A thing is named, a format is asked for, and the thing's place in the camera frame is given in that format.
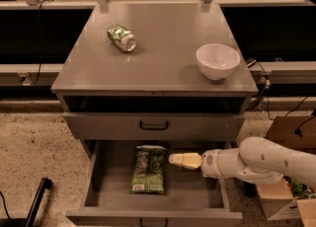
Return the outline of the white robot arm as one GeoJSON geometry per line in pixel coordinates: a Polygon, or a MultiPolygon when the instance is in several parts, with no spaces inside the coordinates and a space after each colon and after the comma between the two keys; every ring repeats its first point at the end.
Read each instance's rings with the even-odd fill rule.
{"type": "Polygon", "coordinates": [[[244,139],[237,148],[199,153],[173,153],[173,165],[200,169],[205,178],[238,180],[250,184],[275,184],[284,176],[316,189],[316,156],[283,147],[262,137],[244,139]]]}

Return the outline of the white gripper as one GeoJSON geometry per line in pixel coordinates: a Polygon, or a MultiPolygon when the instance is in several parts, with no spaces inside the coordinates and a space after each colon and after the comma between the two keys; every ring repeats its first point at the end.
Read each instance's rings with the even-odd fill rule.
{"type": "Polygon", "coordinates": [[[218,164],[220,152],[220,149],[207,150],[201,156],[199,153],[174,153],[169,156],[169,162],[190,170],[200,167],[205,178],[223,179],[224,176],[218,164]]]}

